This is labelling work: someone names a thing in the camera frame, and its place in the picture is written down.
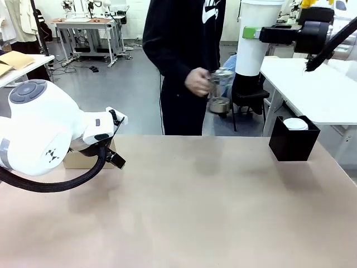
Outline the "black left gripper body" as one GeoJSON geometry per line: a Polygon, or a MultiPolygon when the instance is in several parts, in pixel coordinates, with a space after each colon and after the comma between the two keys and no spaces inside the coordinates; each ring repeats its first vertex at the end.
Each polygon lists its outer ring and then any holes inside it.
{"type": "Polygon", "coordinates": [[[123,169],[126,161],[116,152],[114,138],[109,138],[81,151],[69,152],[69,169],[91,169],[97,162],[98,148],[106,146],[105,164],[103,169],[123,169]]]}

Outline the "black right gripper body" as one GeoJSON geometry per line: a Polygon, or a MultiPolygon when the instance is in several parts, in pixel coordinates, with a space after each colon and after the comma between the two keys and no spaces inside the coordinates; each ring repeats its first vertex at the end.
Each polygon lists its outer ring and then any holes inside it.
{"type": "Polygon", "coordinates": [[[302,54],[319,54],[326,43],[331,23],[319,21],[300,22],[297,31],[295,52],[302,54]]]}

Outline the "person's right hand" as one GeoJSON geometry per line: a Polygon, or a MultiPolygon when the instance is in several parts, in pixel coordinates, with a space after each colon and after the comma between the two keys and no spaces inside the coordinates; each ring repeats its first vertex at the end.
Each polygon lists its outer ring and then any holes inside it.
{"type": "Polygon", "coordinates": [[[196,68],[189,72],[185,79],[185,87],[198,97],[207,96],[212,88],[210,72],[203,68],[196,68]]]}

